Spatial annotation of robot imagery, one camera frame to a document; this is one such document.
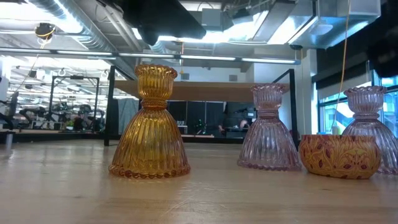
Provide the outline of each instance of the amber glass vase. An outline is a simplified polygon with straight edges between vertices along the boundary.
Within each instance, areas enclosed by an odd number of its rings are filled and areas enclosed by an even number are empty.
[[[354,121],[344,130],[343,135],[374,136],[381,151],[381,165],[378,172],[398,175],[398,142],[386,125],[378,120],[383,108],[383,86],[350,88],[344,92],[348,106],[354,112]]]
[[[251,88],[258,118],[244,138],[238,165],[263,170],[300,170],[299,154],[289,130],[279,119],[283,84],[266,83]]]
[[[142,109],[122,135],[109,171],[143,179],[189,173],[180,131],[166,110],[177,72],[161,65],[139,65],[135,72]]]

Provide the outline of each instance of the floral pattern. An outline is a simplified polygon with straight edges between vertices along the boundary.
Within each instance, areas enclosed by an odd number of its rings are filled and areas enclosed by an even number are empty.
[[[343,179],[368,179],[381,160],[372,136],[304,135],[299,151],[309,172]]]

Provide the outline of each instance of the vase rim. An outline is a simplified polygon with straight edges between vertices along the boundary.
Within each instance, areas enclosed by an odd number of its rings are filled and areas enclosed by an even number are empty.
[[[262,90],[265,88],[273,88],[275,90],[282,90],[282,93],[287,93],[290,89],[290,87],[286,84],[281,84],[281,83],[261,83],[261,84],[255,84],[253,85],[250,90],[251,91],[258,91]]]
[[[348,90],[344,91],[346,96],[350,96],[354,93],[386,93],[387,88],[384,86],[362,86],[362,87],[354,87],[349,88]]]
[[[172,78],[176,78],[177,77],[177,71],[174,68],[171,68],[169,66],[166,65],[155,65],[155,64],[150,64],[150,65],[137,65],[136,68],[134,69],[134,73],[140,74],[140,70],[148,70],[150,68],[163,68],[164,70],[166,70],[166,72],[170,72],[171,73],[171,77]]]

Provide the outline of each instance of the vase base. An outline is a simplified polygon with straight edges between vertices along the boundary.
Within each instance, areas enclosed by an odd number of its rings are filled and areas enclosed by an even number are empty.
[[[266,166],[263,164],[252,164],[249,162],[245,162],[241,159],[238,160],[238,166],[250,168],[250,169],[259,169],[259,170],[269,170],[269,171],[301,171],[300,167],[297,166]]]
[[[377,171],[378,174],[398,175],[398,169],[386,169],[380,167]]]
[[[116,165],[110,165],[109,166],[109,172],[113,175],[116,175],[118,177],[124,177],[128,179],[161,179],[161,178],[171,178],[171,177],[179,177],[182,175],[189,174],[191,170],[190,166],[186,166],[182,169],[179,170],[171,170],[168,172],[154,172],[154,173],[142,173],[142,172],[134,172],[129,169],[125,169],[123,167],[119,167]]]

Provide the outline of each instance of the vase neck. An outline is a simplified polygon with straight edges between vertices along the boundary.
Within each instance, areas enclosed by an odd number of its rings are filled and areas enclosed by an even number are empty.
[[[141,101],[141,106],[145,109],[166,109],[167,102],[160,99],[143,99]]]
[[[355,113],[355,119],[378,119],[380,115],[378,113]]]
[[[259,109],[257,114],[260,118],[278,118],[279,117],[278,110],[273,110],[273,109]]]

